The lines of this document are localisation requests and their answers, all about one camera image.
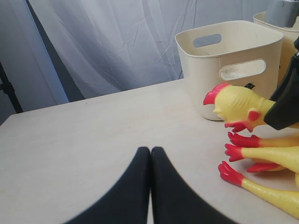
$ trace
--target red comb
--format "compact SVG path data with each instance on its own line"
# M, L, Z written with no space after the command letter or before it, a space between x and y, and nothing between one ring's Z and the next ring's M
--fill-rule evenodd
M221 84L215 86L215 87L213 88L213 90L210 91L210 92L206 95L206 97L205 97L205 99L204 99L204 105L207 105L207 104L215 104L215 99L216 99L216 96L218 95L218 93L219 93L224 87L226 87L226 86L228 86L228 85L230 85L230 84L228 84L228 83L221 83Z

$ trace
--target basket handle hole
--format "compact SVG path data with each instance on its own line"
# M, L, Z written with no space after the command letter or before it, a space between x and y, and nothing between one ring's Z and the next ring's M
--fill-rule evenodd
M213 34L213 35L198 37L194 39L193 46L196 48L201 48L204 46L220 43L221 41L222 41L221 34Z
M262 59L228 65L220 70L220 77L224 81L250 77L262 74L266 70L266 62Z

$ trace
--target black stand pole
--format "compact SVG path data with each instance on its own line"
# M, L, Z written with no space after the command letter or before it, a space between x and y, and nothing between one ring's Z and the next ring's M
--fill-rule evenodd
M8 95L10 102L14 107L15 112L22 113L23 109L19 103L17 96L14 93L14 87L9 82L1 63L0 63L0 79L2 81L2 84L0 84L0 90L3 90L3 92Z

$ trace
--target white curtain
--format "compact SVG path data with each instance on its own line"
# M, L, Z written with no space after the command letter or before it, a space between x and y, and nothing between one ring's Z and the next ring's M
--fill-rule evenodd
M30 0L84 97L183 77L174 36L242 19L241 0Z

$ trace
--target white plastic basket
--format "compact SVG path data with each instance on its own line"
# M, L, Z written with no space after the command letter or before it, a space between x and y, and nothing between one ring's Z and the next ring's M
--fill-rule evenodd
M258 13L253 16L253 21L256 24L269 27L273 30L282 32L284 34L282 49L281 49L281 58L280 58L280 69L278 75L278 84L284 78L286 71L289 67L291 57L297 52L294 47L294 41L299 36L299 16L297 17L296 23L292 28L281 28L273 26L265 22L266 12Z
M224 81L253 84L255 92L269 98L277 87L283 36L248 21L227 21L177 34L186 87L198 113L220 120L214 106L203 106L203 100Z

